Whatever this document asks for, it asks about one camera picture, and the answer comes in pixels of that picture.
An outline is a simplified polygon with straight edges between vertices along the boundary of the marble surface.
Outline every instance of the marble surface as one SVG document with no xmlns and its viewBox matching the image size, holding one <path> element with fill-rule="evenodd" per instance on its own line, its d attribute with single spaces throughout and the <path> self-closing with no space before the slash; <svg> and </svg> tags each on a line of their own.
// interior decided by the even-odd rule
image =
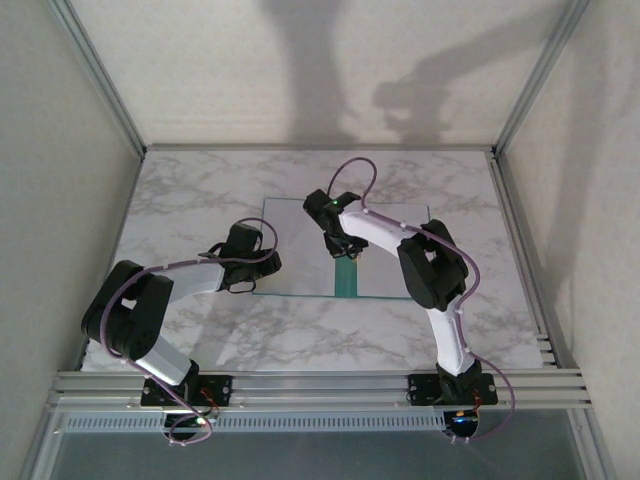
<svg viewBox="0 0 640 480">
<path fill-rule="evenodd" d="M 235 220 L 260 216 L 265 197 L 304 198 L 357 155 L 379 168 L 371 202 L 428 204 L 478 262 L 483 281 L 464 316 L 471 347 L 502 367 L 540 367 L 483 152 L 150 152 L 117 260 L 193 258 Z M 371 172 L 363 163 L 343 173 L 336 192 L 361 192 Z M 203 369 L 395 370 L 433 368 L 436 358 L 424 310 L 403 300 L 200 294 L 170 305 L 162 335 Z M 89 344 L 83 370 L 125 368 Z"/>
</svg>

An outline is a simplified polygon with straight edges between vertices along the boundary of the purple wire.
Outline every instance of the purple wire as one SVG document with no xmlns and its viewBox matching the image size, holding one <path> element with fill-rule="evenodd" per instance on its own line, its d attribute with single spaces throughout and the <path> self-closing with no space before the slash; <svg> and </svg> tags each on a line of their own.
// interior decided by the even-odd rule
<svg viewBox="0 0 640 480">
<path fill-rule="evenodd" d="M 191 265 L 197 265 L 199 263 L 227 263 L 227 262 L 237 262 L 237 263 L 260 263 L 263 262 L 265 260 L 267 260 L 268 258 L 270 258 L 272 255 L 275 254 L 276 252 L 276 248 L 278 247 L 278 232 L 276 232 L 276 229 L 273 228 L 273 226 L 267 222 L 266 220 L 263 220 L 262 218 L 258 218 L 258 217 L 247 217 L 247 218 L 243 218 L 238 220 L 235 224 L 238 223 L 243 223 L 243 222 L 249 222 L 249 221 L 256 221 L 256 222 L 260 222 L 262 224 L 264 224 L 267 228 L 269 228 L 272 232 L 273 232 L 273 247 L 271 248 L 271 251 L 269 253 L 267 253 L 266 255 L 260 257 L 260 258 L 254 258 L 254 259 L 245 259 L 245 258 L 202 258 L 202 259 L 196 259 L 196 260 L 184 260 L 181 262 L 174 262 L 174 263 L 170 263 L 168 265 L 158 265 L 156 267 L 149 267 L 149 268 L 145 268 L 141 271 L 139 271 L 138 273 L 136 273 L 135 275 L 131 276 L 131 278 L 129 278 L 126 282 L 124 282 L 120 288 L 118 288 L 118 290 L 116 290 L 116 292 L 113 294 L 113 296 L 109 299 L 109 301 L 107 302 L 107 305 L 104 308 L 104 311 L 102 312 L 102 316 L 100 317 L 100 343 L 102 344 L 102 346 L 104 347 L 104 349 L 106 350 L 107 354 L 111 357 L 111 358 L 117 358 L 117 359 L 121 359 L 122 355 L 120 355 L 118 352 L 114 351 L 113 349 L 111 349 L 111 347 L 109 347 L 108 343 L 107 343 L 107 324 L 109 323 L 109 313 L 111 313 L 111 310 L 113 309 L 115 303 L 117 301 L 120 300 L 120 298 L 122 297 L 122 295 L 124 295 L 124 293 L 127 291 L 127 289 L 129 287 L 131 287 L 133 284 L 135 284 L 141 277 L 149 274 L 149 273 L 156 273 L 156 272 L 166 272 L 168 270 L 176 270 L 179 268 L 184 268 L 184 267 L 189 267 Z M 142 372 L 145 376 L 150 377 L 154 382 L 156 382 L 165 392 L 167 392 L 167 394 L 169 394 L 171 396 L 171 398 L 173 398 L 178 404 L 180 404 L 182 407 L 186 408 L 187 410 L 190 410 L 191 413 L 187 414 L 183 417 L 180 417 L 177 421 L 175 421 L 173 423 L 173 425 L 171 425 L 171 428 L 169 429 L 169 441 L 170 442 L 176 442 L 180 445 L 186 446 L 186 445 L 190 445 L 193 443 L 198 443 L 198 442 L 202 442 L 204 440 L 206 440 L 207 438 L 209 438 L 212 434 L 213 434 L 213 427 L 211 426 L 211 423 L 209 423 L 209 420 L 202 415 L 198 410 L 196 410 L 195 407 L 193 407 L 192 405 L 190 405 L 184 398 L 180 397 L 177 393 L 175 393 L 173 391 L 173 389 L 164 381 L 161 380 L 160 378 L 158 378 L 156 375 L 154 375 L 153 373 L 149 372 L 147 369 L 145 369 L 144 367 L 141 367 L 140 365 L 138 365 L 135 362 L 132 362 L 131 360 L 128 360 L 127 363 L 129 365 L 131 365 L 133 368 L 139 370 L 140 372 Z M 190 439 L 190 440 L 184 440 L 184 441 L 176 441 L 173 433 L 176 429 L 176 427 L 191 419 L 191 418 L 201 418 L 204 421 L 204 425 L 207 428 L 207 433 L 201 437 L 197 437 L 194 439 Z"/>
<path fill-rule="evenodd" d="M 442 245 L 445 248 L 448 248 L 449 250 L 451 250 L 454 253 L 457 253 L 458 255 L 460 255 L 470 266 L 471 269 L 473 270 L 473 274 L 474 274 L 474 279 L 473 279 L 473 284 L 471 285 L 471 287 L 469 287 L 469 289 L 460 297 L 460 299 L 458 300 L 458 302 L 455 305 L 455 309 L 454 309 L 454 319 L 455 319 L 455 325 L 456 325 L 456 331 L 458 332 L 458 337 L 460 338 L 460 344 L 462 346 L 462 348 L 469 354 L 471 355 L 473 358 L 475 358 L 476 360 L 485 363 L 486 365 L 489 366 L 489 368 L 495 370 L 495 372 L 500 375 L 500 377 L 502 378 L 502 380 L 504 380 L 505 385 L 507 386 L 507 390 L 509 391 L 509 396 L 511 397 L 511 406 L 509 409 L 509 414 L 505 417 L 505 419 L 502 421 L 502 423 L 500 425 L 498 425 L 496 428 L 494 428 L 493 430 L 484 433 L 482 435 L 479 435 L 477 437 L 471 437 L 469 440 L 471 441 L 476 441 L 476 440 L 480 440 L 482 438 L 487 438 L 490 436 L 495 435 L 497 432 L 499 432 L 500 430 L 502 430 L 510 421 L 511 418 L 513 417 L 513 414 L 515 412 L 516 409 L 516 396 L 515 393 L 513 391 L 513 386 L 511 385 L 511 382 L 509 382 L 509 379 L 507 378 L 507 376 L 505 375 L 505 373 L 500 370 L 494 363 L 490 362 L 489 360 L 487 360 L 486 358 L 481 357 L 480 355 L 477 355 L 475 353 L 473 353 L 471 351 L 471 349 L 469 348 L 469 344 L 467 343 L 466 338 L 464 337 L 464 332 L 462 331 L 462 316 L 461 316 L 461 308 L 462 308 L 462 304 L 471 296 L 475 293 L 475 291 L 478 289 L 478 286 L 480 285 L 480 269 L 478 268 L 478 264 L 473 260 L 473 258 L 471 258 L 471 256 L 465 252 L 464 250 L 461 250 L 460 248 L 456 247 L 455 245 L 453 245 L 450 242 L 447 242 L 444 238 L 441 238 L 437 235 L 434 235 L 431 232 L 428 232 L 426 230 L 423 230 L 421 228 L 418 227 L 414 227 L 412 225 L 404 225 L 401 222 L 393 219 L 393 218 L 389 218 L 385 215 L 382 215 L 381 213 L 378 212 L 374 212 L 373 210 L 371 210 L 369 207 L 367 207 L 366 204 L 366 199 L 367 199 L 367 195 L 369 195 L 369 192 L 371 191 L 371 189 L 373 188 L 373 185 L 376 183 L 376 180 L 378 179 L 378 167 L 376 167 L 376 164 L 366 158 L 366 157 L 354 157 L 350 160 L 347 160 L 346 162 L 344 162 L 340 168 L 338 168 L 338 170 L 336 170 L 336 172 L 333 174 L 333 177 L 331 178 L 331 181 L 329 182 L 329 187 L 327 188 L 327 195 L 330 195 L 331 193 L 331 187 L 333 187 L 333 184 L 336 180 L 336 178 L 338 177 L 338 175 L 340 174 L 340 172 L 342 170 L 344 170 L 344 168 L 354 162 L 357 161 L 362 161 L 362 162 L 366 162 L 368 163 L 371 168 L 373 169 L 373 175 L 371 177 L 371 182 L 369 183 L 369 186 L 365 189 L 364 193 L 362 194 L 362 197 L 360 198 L 360 205 L 362 206 L 363 211 L 365 212 L 365 214 L 371 215 L 374 218 L 377 218 L 378 220 L 381 220 L 389 225 L 393 225 L 394 227 L 400 227 L 406 230 L 410 230 L 412 232 L 416 232 L 416 233 L 420 233 L 422 235 L 424 235 L 425 237 L 438 242 L 440 245 Z"/>
</svg>

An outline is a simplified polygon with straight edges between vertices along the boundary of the purple cable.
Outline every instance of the purple cable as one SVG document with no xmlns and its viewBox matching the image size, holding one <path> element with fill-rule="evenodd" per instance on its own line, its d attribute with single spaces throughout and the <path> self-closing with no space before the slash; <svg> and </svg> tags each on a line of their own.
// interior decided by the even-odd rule
<svg viewBox="0 0 640 480">
<path fill-rule="evenodd" d="M 165 265 L 158 265 L 156 267 L 145 268 L 145 269 L 139 271 L 138 273 L 136 273 L 135 275 L 131 276 L 131 278 L 129 278 L 126 282 L 124 282 L 120 286 L 120 288 L 118 288 L 118 290 L 116 290 L 116 292 L 113 294 L 113 296 L 109 299 L 109 301 L 107 302 L 107 305 L 105 306 L 104 311 L 102 312 L 102 316 L 100 317 L 100 343 L 102 344 L 102 346 L 106 350 L 107 354 L 111 358 L 117 358 L 117 359 L 121 359 L 122 358 L 122 355 L 120 355 L 118 352 L 115 352 L 114 350 L 112 350 L 111 347 L 109 347 L 109 345 L 107 343 L 107 324 L 109 322 L 109 313 L 111 313 L 111 309 L 113 308 L 115 303 L 120 300 L 120 298 L 122 297 L 122 295 L 124 295 L 124 293 L 127 291 L 127 289 L 129 287 L 131 287 L 131 285 L 135 284 L 144 275 L 147 275 L 149 273 L 156 273 L 156 272 L 166 272 L 168 270 L 176 270 L 176 269 L 179 269 L 179 268 L 189 267 L 191 265 L 197 265 L 199 263 L 226 263 L 226 262 L 260 263 L 260 262 L 263 262 L 264 260 L 267 260 L 272 255 L 274 255 L 275 252 L 276 252 L 276 248 L 278 247 L 278 233 L 276 232 L 275 228 L 273 228 L 273 226 L 269 222 L 267 222 L 266 220 L 263 220 L 262 218 L 258 218 L 258 217 L 243 218 L 241 220 L 238 220 L 235 224 L 243 223 L 243 222 L 249 222 L 249 221 L 260 222 L 260 223 L 264 224 L 267 228 L 269 228 L 273 232 L 273 247 L 271 248 L 271 251 L 269 253 L 267 253 L 266 255 L 264 255 L 263 257 L 254 258 L 254 259 L 245 259 L 245 258 L 202 258 L 202 259 L 197 259 L 197 260 L 184 260 L 182 262 L 170 263 L 170 264 L 168 264 L 166 266 Z M 149 372 L 145 368 L 141 367 L 137 363 L 132 362 L 131 360 L 128 360 L 127 363 L 129 365 L 131 365 L 132 367 L 134 367 L 135 369 L 137 369 L 140 372 L 142 372 L 145 376 L 150 377 L 165 392 L 167 392 L 167 394 L 169 394 L 171 396 L 171 398 L 173 398 L 178 404 L 180 404 L 182 407 L 186 408 L 187 410 L 191 411 L 190 414 L 187 414 L 187 415 L 184 415 L 183 417 L 180 417 L 177 421 L 175 421 L 173 423 L 173 425 L 171 425 L 171 428 L 169 429 L 169 441 L 171 443 L 175 442 L 175 443 L 178 443 L 179 445 L 186 446 L 186 445 L 190 445 L 190 444 L 193 444 L 193 443 L 202 442 L 202 441 L 206 440 L 207 438 L 209 438 L 213 434 L 213 427 L 211 426 L 211 423 L 209 423 L 209 420 L 204 415 L 202 415 L 198 410 L 196 410 L 195 407 L 190 405 L 184 398 L 180 397 L 177 393 L 175 393 L 173 391 L 173 389 L 164 380 L 161 380 L 156 375 L 154 375 L 153 373 Z M 194 416 L 197 417 L 197 418 L 200 418 L 200 419 L 202 419 L 204 421 L 204 426 L 207 428 L 207 433 L 204 436 L 201 436 L 201 437 L 198 437 L 198 438 L 194 438 L 194 439 L 190 439 L 190 440 L 184 440 L 184 441 L 176 441 L 174 436 L 173 436 L 173 433 L 174 433 L 176 427 L 179 424 L 181 424 L 181 423 L 183 423 L 183 422 L 185 422 L 185 421 L 187 421 L 187 420 L 189 420 L 191 418 L 194 418 Z"/>
<path fill-rule="evenodd" d="M 471 265 L 471 269 L 473 270 L 473 274 L 474 274 L 473 284 L 471 285 L 469 290 L 467 290 L 466 293 L 464 293 L 464 295 L 462 295 L 460 297 L 460 300 L 458 300 L 458 302 L 455 305 L 455 309 L 454 309 L 454 318 L 455 318 L 456 331 L 458 332 L 458 337 L 460 338 L 460 344 L 462 345 L 462 348 L 469 355 L 471 355 L 473 358 L 475 358 L 476 360 L 478 360 L 478 361 L 480 361 L 482 363 L 485 363 L 486 365 L 489 366 L 489 368 L 495 370 L 495 372 L 498 375 L 500 375 L 502 380 L 504 380 L 504 383 L 507 386 L 507 390 L 509 391 L 509 396 L 511 397 L 511 406 L 509 408 L 509 414 L 505 417 L 505 419 L 502 421 L 502 423 L 500 425 L 498 425 L 496 428 L 494 428 L 493 430 L 491 430 L 491 431 L 489 431 L 487 433 L 484 433 L 484 434 L 479 435 L 477 437 L 471 437 L 469 440 L 470 441 L 476 441 L 476 440 L 480 440 L 482 438 L 487 438 L 487 437 L 493 436 L 497 432 L 502 430 L 511 421 L 511 418 L 513 417 L 513 414 L 514 414 L 515 409 L 516 409 L 516 396 L 515 396 L 515 393 L 513 391 L 513 386 L 511 385 L 511 382 L 509 382 L 509 379 L 507 378 L 505 373 L 502 370 L 500 370 L 495 364 L 493 364 L 492 362 L 487 360 L 486 358 L 483 358 L 480 355 L 477 355 L 477 354 L 473 353 L 471 351 L 471 349 L 469 348 L 467 340 L 464 337 L 464 332 L 462 331 L 462 316 L 460 315 L 460 313 L 462 311 L 461 310 L 462 304 L 471 295 L 473 295 L 475 293 L 475 291 L 478 289 L 478 286 L 480 285 L 480 269 L 478 268 L 478 265 L 473 260 L 473 258 L 471 258 L 471 256 L 467 252 L 465 252 L 464 250 L 461 250 L 460 248 L 456 247 L 452 243 L 447 242 L 445 239 L 440 238 L 439 236 L 434 235 L 433 233 L 428 232 L 426 230 L 423 230 L 421 228 L 414 227 L 412 225 L 403 225 L 403 224 L 401 224 L 401 222 L 398 222 L 397 220 L 394 220 L 393 218 L 389 218 L 389 217 L 387 217 L 385 215 L 382 215 L 382 214 L 380 214 L 378 212 L 374 212 L 369 207 L 367 207 L 367 204 L 366 204 L 367 195 L 369 195 L 369 192 L 373 188 L 373 185 L 376 183 L 376 180 L 378 178 L 378 167 L 376 167 L 376 164 L 373 163 L 372 160 L 370 160 L 370 159 L 368 159 L 366 157 L 354 157 L 354 158 L 352 158 L 350 160 L 347 160 L 346 162 L 344 162 L 340 166 L 340 168 L 338 168 L 338 170 L 336 170 L 336 172 L 333 174 L 333 177 L 331 178 L 331 181 L 329 182 L 329 187 L 327 188 L 327 195 L 328 196 L 330 196 L 331 187 L 333 187 L 333 184 L 334 184 L 336 178 L 338 177 L 338 175 L 340 174 L 340 172 L 347 165 L 349 165 L 351 163 L 354 163 L 354 162 L 357 162 L 357 161 L 366 162 L 373 169 L 373 175 L 371 177 L 371 182 L 369 183 L 369 186 L 365 189 L 364 193 L 362 194 L 362 198 L 360 199 L 360 205 L 362 206 L 362 209 L 365 212 L 365 214 L 371 215 L 372 217 L 377 218 L 378 220 L 381 220 L 381 221 L 383 221 L 385 223 L 388 223 L 390 225 L 393 225 L 394 227 L 400 227 L 400 228 L 403 228 L 403 229 L 406 229 L 406 230 L 410 230 L 412 232 L 420 233 L 420 234 L 424 235 L 425 237 L 427 237 L 427 238 L 429 238 L 429 239 L 431 239 L 431 240 L 433 240 L 435 242 L 438 242 L 440 245 L 442 245 L 445 248 L 448 248 L 452 252 L 457 253 L 469 265 Z"/>
</svg>

